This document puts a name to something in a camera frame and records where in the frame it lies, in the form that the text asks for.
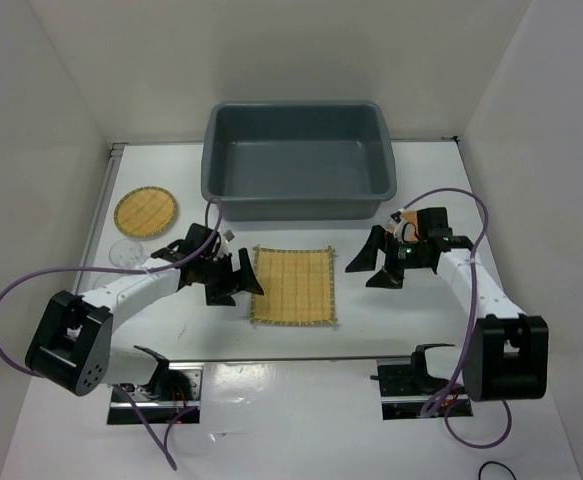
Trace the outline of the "round orange woven tray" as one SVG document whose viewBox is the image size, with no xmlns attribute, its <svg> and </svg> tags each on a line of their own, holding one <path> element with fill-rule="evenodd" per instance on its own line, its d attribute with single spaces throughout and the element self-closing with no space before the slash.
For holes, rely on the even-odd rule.
<svg viewBox="0 0 583 480">
<path fill-rule="evenodd" d="M 413 224 L 417 225 L 418 224 L 418 211 L 417 210 L 403 211 L 401 213 L 401 219 L 404 222 L 413 223 Z"/>
</svg>

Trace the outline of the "square bamboo mat tray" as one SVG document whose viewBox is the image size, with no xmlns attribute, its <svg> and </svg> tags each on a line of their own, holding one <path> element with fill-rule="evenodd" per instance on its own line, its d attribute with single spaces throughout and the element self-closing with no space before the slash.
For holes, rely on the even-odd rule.
<svg viewBox="0 0 583 480">
<path fill-rule="evenodd" d="M 282 250 L 256 246 L 254 271 L 263 288 L 251 297 L 250 322 L 288 327 L 333 325 L 334 249 Z"/>
</svg>

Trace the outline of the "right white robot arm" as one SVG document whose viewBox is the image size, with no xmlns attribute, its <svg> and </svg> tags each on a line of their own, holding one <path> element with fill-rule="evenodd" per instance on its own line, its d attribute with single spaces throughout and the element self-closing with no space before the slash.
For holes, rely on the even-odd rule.
<svg viewBox="0 0 583 480">
<path fill-rule="evenodd" d="M 540 399 L 547 388 L 549 328 L 498 286 L 466 236 L 454 234 L 444 207 L 400 210 L 375 225 L 349 273 L 372 272 L 369 288 L 402 288 L 406 271 L 429 269 L 473 320 L 461 350 L 462 385 L 476 401 Z"/>
</svg>

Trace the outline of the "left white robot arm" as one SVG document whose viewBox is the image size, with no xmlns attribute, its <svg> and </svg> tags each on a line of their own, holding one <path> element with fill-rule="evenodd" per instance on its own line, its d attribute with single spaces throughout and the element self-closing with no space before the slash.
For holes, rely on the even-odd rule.
<svg viewBox="0 0 583 480">
<path fill-rule="evenodd" d="M 246 249 L 234 256 L 220 234 L 194 223 L 187 235 L 153 252 L 136 273 L 82 294 L 48 302 L 25 356 L 35 374 L 81 397 L 100 384 L 132 384 L 147 399 L 164 396 L 177 376 L 162 354 L 139 345 L 117 349 L 112 336 L 158 300 L 201 284 L 209 306 L 232 306 L 234 294 L 263 294 Z"/>
</svg>

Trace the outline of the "grey plastic bin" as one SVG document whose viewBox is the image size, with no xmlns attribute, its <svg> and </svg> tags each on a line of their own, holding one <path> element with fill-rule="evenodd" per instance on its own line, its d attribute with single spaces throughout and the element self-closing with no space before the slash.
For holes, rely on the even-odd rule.
<svg viewBox="0 0 583 480">
<path fill-rule="evenodd" d="M 227 221 L 365 220 L 396 192 L 373 102 L 223 102 L 210 113 L 201 194 Z"/>
</svg>

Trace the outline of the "clear glass bowl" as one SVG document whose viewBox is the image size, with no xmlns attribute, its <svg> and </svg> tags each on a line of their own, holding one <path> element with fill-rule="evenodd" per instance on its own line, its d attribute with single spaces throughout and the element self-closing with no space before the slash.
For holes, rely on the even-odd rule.
<svg viewBox="0 0 583 480">
<path fill-rule="evenodd" d="M 109 261 L 118 269 L 136 269 L 143 265 L 146 259 L 143 245 L 129 238 L 117 241 L 109 250 Z"/>
</svg>

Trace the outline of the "round green-rimmed bamboo tray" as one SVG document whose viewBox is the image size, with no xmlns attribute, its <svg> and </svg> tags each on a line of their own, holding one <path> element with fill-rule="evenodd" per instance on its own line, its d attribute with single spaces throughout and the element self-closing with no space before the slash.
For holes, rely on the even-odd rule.
<svg viewBox="0 0 583 480">
<path fill-rule="evenodd" d="M 153 238 L 165 232 L 177 215 L 178 203 L 172 193 L 158 186 L 143 186 L 120 199 L 113 220 L 128 237 Z"/>
</svg>

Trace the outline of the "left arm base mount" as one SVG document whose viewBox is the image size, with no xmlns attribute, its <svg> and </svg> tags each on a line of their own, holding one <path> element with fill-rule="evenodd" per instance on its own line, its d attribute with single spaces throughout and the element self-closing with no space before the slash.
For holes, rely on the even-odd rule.
<svg viewBox="0 0 583 480">
<path fill-rule="evenodd" d="M 124 394 L 111 393 L 107 414 L 108 425 L 140 425 L 132 399 L 149 424 L 198 424 L 204 365 L 176 362 L 170 365 L 166 379 L 153 390 L 146 386 L 122 384 Z"/>
</svg>

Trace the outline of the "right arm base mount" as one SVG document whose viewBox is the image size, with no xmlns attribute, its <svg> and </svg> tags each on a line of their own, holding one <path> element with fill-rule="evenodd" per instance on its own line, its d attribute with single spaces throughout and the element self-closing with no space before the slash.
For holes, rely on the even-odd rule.
<svg viewBox="0 0 583 480">
<path fill-rule="evenodd" d="M 423 363 L 416 366 L 409 356 L 380 359 L 370 375 L 380 395 L 382 417 L 389 420 L 415 420 L 426 401 L 446 385 L 432 377 Z"/>
</svg>

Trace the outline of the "aluminium table edge rail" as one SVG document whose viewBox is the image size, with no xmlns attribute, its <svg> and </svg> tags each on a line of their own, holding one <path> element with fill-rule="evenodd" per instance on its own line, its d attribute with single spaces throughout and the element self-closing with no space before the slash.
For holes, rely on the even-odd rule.
<svg viewBox="0 0 583 480">
<path fill-rule="evenodd" d="M 92 215 L 91 224 L 86 237 L 79 265 L 91 266 L 94 262 L 97 246 L 106 220 L 106 212 L 110 204 L 112 191 L 117 178 L 119 163 L 122 159 L 127 143 L 113 143 L 110 148 L 107 168 L 102 181 L 100 193 Z"/>
</svg>

